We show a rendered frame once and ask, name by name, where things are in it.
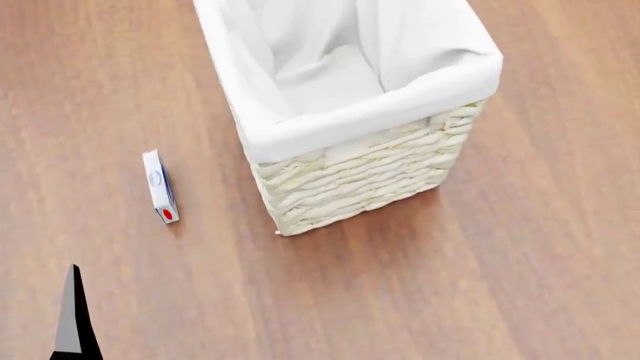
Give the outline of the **white cloth basket liner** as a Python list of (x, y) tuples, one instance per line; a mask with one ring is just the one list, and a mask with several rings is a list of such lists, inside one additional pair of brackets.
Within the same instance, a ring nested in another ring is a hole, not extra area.
[(193, 0), (252, 161), (489, 98), (503, 56), (467, 0)]

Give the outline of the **white cream cheese box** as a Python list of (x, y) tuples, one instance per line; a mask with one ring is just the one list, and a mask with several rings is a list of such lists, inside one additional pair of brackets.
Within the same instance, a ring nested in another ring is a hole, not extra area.
[(164, 224), (180, 220), (169, 174), (157, 149), (142, 154), (145, 176), (153, 207)]

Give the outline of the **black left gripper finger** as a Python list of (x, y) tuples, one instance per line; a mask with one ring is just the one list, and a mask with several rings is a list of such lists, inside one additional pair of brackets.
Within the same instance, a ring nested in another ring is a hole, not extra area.
[(66, 275), (49, 360), (104, 360), (91, 325), (81, 272), (75, 264), (70, 265)]

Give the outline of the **white wicker basket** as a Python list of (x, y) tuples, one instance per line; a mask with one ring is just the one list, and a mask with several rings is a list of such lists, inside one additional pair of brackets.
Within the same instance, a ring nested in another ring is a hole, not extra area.
[(419, 115), (396, 110), (384, 95), (337, 114), (400, 117), (364, 136), (276, 162), (256, 161), (243, 146), (253, 183), (281, 236), (296, 236), (437, 188), (471, 133), (485, 98)]

